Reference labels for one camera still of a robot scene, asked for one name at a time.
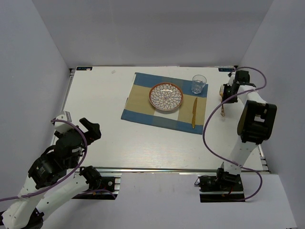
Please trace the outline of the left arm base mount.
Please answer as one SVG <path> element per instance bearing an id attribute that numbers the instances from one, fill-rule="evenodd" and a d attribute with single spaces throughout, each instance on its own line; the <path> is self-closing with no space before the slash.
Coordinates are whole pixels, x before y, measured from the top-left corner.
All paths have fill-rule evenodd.
<path id="1" fill-rule="evenodd" d="M 89 188 L 73 199 L 115 200 L 119 191 L 118 177 L 101 175 L 93 166 L 80 167 L 78 175 L 84 176 L 89 182 Z"/>

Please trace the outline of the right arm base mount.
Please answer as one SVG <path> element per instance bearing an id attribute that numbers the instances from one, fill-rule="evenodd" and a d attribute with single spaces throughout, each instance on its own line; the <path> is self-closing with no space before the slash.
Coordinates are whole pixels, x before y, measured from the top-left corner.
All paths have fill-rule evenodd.
<path id="1" fill-rule="evenodd" d="M 215 176 L 199 176 L 194 185 L 200 189 L 200 202 L 245 202 L 244 187 L 240 175 L 233 175 L 221 166 Z"/>

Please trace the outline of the clear drinking glass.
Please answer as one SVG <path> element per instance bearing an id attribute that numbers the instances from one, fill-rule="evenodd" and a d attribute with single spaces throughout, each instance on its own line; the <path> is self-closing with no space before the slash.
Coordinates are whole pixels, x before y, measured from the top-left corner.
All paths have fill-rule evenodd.
<path id="1" fill-rule="evenodd" d="M 203 75 L 195 75 L 192 79 L 191 91 L 194 94 L 200 94 L 207 83 L 207 79 Z"/>

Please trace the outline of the floral patterned ceramic plate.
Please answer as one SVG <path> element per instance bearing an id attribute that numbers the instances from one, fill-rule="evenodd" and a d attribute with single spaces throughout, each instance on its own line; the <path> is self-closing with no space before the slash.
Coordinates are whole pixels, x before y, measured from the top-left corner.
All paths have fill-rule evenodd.
<path id="1" fill-rule="evenodd" d="M 151 105 L 161 111 L 173 111 L 183 102 L 182 90 L 173 83 L 159 83 L 149 92 Z"/>

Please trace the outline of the gold knife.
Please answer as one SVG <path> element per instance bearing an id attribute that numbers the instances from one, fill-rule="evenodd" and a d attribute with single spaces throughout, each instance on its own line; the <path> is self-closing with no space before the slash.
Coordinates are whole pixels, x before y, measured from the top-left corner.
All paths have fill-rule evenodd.
<path id="1" fill-rule="evenodd" d="M 192 116 L 192 128 L 195 129 L 196 124 L 196 108 L 197 108 L 198 98 L 196 97 L 193 103 L 193 116 Z"/>

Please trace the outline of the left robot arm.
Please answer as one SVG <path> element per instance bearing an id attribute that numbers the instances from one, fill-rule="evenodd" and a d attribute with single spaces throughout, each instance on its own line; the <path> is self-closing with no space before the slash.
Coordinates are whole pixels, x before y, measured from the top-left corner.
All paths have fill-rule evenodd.
<path id="1" fill-rule="evenodd" d="M 99 124 L 81 118 L 78 126 L 62 117 L 52 120 L 57 141 L 34 161 L 25 183 L 13 203 L 0 214 L 0 224 L 7 229 L 39 229 L 55 210 L 76 195 L 98 190 L 102 177 L 92 166 L 83 168 L 70 182 L 50 196 L 45 193 L 65 181 L 77 170 L 87 155 L 88 146 L 102 136 Z"/>

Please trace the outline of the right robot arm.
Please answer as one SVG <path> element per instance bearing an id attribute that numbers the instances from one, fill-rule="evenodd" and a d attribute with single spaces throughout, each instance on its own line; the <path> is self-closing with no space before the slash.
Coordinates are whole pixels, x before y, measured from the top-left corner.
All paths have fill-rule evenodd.
<path id="1" fill-rule="evenodd" d="M 227 190 L 232 185 L 231 176 L 239 176 L 256 146 L 270 138 L 277 113 L 277 106 L 259 95 L 255 84 L 250 82 L 249 72 L 245 70 L 237 70 L 222 88 L 223 104 L 238 101 L 244 106 L 237 125 L 238 139 L 228 160 L 223 162 L 224 173 L 215 178 L 220 190 Z"/>

